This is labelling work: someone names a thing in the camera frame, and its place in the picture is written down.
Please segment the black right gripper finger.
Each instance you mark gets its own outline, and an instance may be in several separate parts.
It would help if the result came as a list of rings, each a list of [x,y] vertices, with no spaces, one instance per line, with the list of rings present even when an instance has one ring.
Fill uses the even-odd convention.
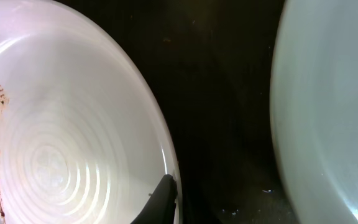
[[[173,224],[177,195],[177,184],[173,176],[164,175],[131,224]]]

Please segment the pink-white plate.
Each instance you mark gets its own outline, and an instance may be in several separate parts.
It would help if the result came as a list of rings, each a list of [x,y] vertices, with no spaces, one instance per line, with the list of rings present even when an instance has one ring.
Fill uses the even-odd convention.
[[[163,176],[162,112],[125,51],[55,1],[0,1],[0,223],[131,223]]]

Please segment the grey-white plate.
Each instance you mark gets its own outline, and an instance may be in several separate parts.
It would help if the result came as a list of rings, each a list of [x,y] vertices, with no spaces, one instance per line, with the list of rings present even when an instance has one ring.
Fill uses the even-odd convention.
[[[299,222],[358,223],[358,0],[285,3],[270,122]]]

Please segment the brown tray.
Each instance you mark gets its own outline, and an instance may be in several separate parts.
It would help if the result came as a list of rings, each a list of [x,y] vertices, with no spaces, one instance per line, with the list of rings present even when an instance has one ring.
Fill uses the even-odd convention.
[[[185,223],[296,223],[269,121],[281,0],[71,0],[128,54],[167,122]]]

